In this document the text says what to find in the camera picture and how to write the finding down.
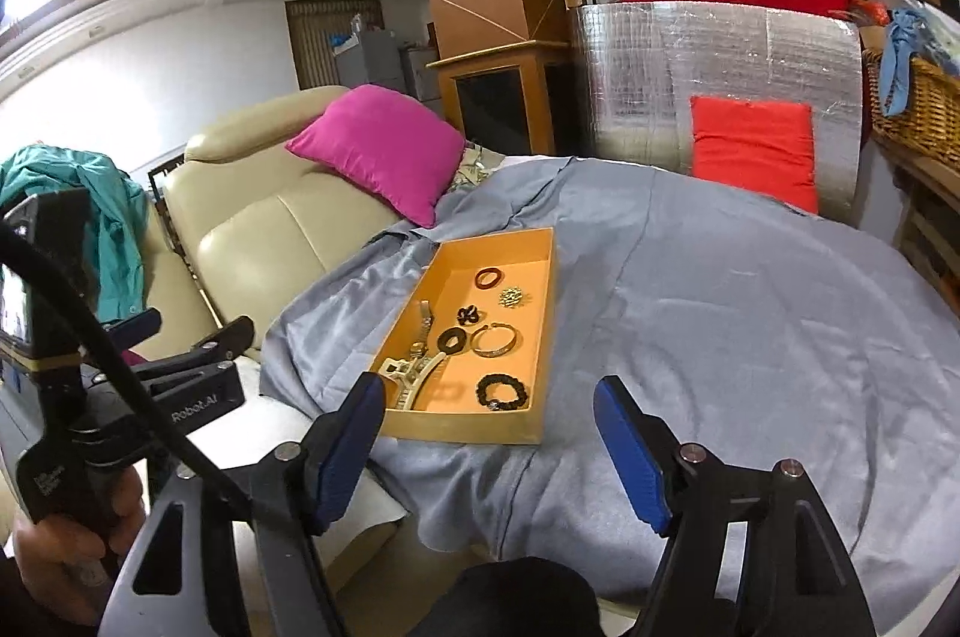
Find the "gray bedsheet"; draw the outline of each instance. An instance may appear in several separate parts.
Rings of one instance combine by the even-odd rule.
[[[960,336],[899,253],[751,193],[599,160],[507,168],[438,213],[432,231],[385,231],[293,301],[261,378],[311,416],[335,409],[437,243],[553,226],[542,444],[373,449],[424,544],[552,558],[599,595],[636,597],[662,541],[632,515],[593,424],[593,386],[616,373],[680,440],[741,466],[803,461],[881,633],[960,563]]]

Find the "brown bangle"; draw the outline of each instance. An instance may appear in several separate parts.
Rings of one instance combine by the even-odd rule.
[[[486,277],[487,274],[493,274],[492,282],[480,282],[481,277]],[[488,268],[480,269],[477,272],[476,277],[473,278],[473,284],[479,287],[481,290],[490,290],[491,287],[496,287],[503,281],[503,272],[500,269]]]
[[[507,328],[507,330],[512,330],[512,332],[514,332],[514,338],[508,341],[504,346],[498,346],[497,349],[477,349],[477,337],[480,336],[480,334],[482,334],[484,331],[493,330],[494,328]],[[520,338],[520,332],[512,325],[507,325],[505,322],[491,322],[489,325],[482,325],[472,333],[472,336],[470,337],[470,349],[472,349],[479,355],[479,357],[482,358],[498,358],[501,355],[506,355],[511,349],[517,346],[518,338]]]

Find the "sofa cushion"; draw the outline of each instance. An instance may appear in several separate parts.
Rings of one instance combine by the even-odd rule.
[[[196,262],[203,236],[247,205],[319,170],[317,164],[291,155],[282,144],[232,162],[189,160],[176,168],[167,177],[164,197],[187,257]]]
[[[184,260],[174,252],[160,216],[152,205],[147,209],[147,228],[140,239],[143,261],[144,306],[160,311],[163,325],[133,349],[147,360],[157,360],[190,349],[217,330],[213,312],[200,293]]]
[[[348,181],[309,174],[211,229],[194,268],[224,320],[253,319],[259,348],[290,301],[396,221]]]
[[[330,103],[287,149],[335,168],[408,220],[433,228],[434,207],[465,144],[463,135],[414,98],[364,84]]]
[[[186,145],[184,159],[229,163],[296,135],[347,87],[314,87],[226,114]]]

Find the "bracelet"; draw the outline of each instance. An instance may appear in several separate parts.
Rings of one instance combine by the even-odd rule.
[[[482,282],[481,279],[483,279],[483,277],[486,277],[487,274],[493,274],[493,280],[491,280],[490,282]],[[473,278],[473,284],[475,284],[481,290],[490,290],[491,287],[498,286],[498,284],[500,284],[502,281],[503,281],[503,272],[500,269],[493,268],[493,267],[488,269],[480,269],[480,271],[478,271],[476,273],[476,276]]]
[[[514,338],[508,341],[504,346],[498,346],[497,349],[477,349],[477,337],[479,337],[484,331],[493,330],[494,328],[507,328],[507,330],[512,330],[512,332],[514,332]],[[520,332],[512,325],[507,325],[505,322],[491,322],[489,325],[482,325],[473,332],[473,335],[470,337],[470,349],[472,349],[479,355],[479,357],[482,358],[498,358],[501,355],[506,355],[511,349],[517,346],[518,338],[520,338]]]
[[[515,391],[517,391],[517,398],[512,402],[501,402],[498,399],[488,399],[487,391],[490,389],[491,385],[507,385]],[[527,389],[523,387],[523,383],[510,375],[487,375],[485,378],[482,378],[481,381],[477,382],[477,400],[480,402],[481,406],[486,406],[488,409],[493,410],[494,412],[511,410],[511,409],[520,409],[527,402],[529,396],[527,396]]]
[[[467,346],[467,332],[462,328],[448,328],[437,337],[437,349],[447,355],[456,355],[462,352],[465,346]]]

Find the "blue cloth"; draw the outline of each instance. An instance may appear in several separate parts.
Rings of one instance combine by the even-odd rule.
[[[83,256],[100,282],[97,317],[124,320],[143,311],[140,237],[147,226],[143,188],[105,154],[32,144],[0,164],[0,205],[21,195],[83,187],[90,194],[90,219]]]
[[[912,55],[923,55],[951,76],[960,74],[960,69],[930,31],[920,12],[913,8],[895,8],[891,15],[893,19],[887,26],[887,42],[883,47],[880,81],[877,84],[880,106],[886,117],[896,117],[906,110],[910,100]]]

